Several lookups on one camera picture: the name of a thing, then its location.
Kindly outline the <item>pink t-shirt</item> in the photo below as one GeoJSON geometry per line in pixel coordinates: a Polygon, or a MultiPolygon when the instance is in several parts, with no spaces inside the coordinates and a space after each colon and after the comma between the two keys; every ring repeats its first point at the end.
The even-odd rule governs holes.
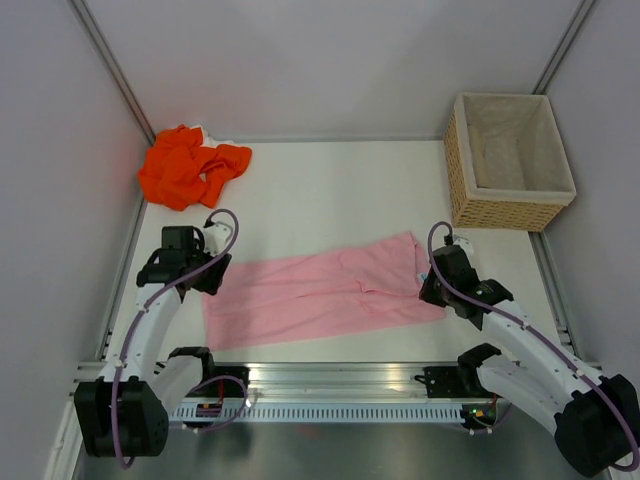
{"type": "Polygon", "coordinates": [[[207,344],[232,350],[438,321],[444,309],[419,298],[428,270],[409,232],[232,265],[218,293],[202,300],[207,344]]]}

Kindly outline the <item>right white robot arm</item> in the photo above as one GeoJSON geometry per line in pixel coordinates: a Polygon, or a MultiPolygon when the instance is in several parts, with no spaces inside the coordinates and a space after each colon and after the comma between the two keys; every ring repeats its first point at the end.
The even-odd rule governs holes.
{"type": "Polygon", "coordinates": [[[537,330],[513,294],[482,280],[458,245],[430,254],[420,300],[450,307],[491,337],[457,359],[459,388],[494,394],[535,420],[579,474],[639,466],[639,402],[623,375],[607,377],[537,330]]]}

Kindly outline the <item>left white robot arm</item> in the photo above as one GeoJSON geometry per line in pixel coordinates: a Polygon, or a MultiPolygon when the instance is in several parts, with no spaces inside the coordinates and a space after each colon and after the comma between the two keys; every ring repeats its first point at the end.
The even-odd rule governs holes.
{"type": "Polygon", "coordinates": [[[116,458],[124,466],[156,457],[169,434],[169,414],[191,390],[206,396],[218,372],[206,347],[177,347],[164,366],[157,361],[168,328],[194,290],[214,295],[231,262],[235,227],[208,220],[204,226],[166,226],[161,245],[136,276],[135,316],[116,353],[93,381],[74,393],[86,453],[116,458]]]}

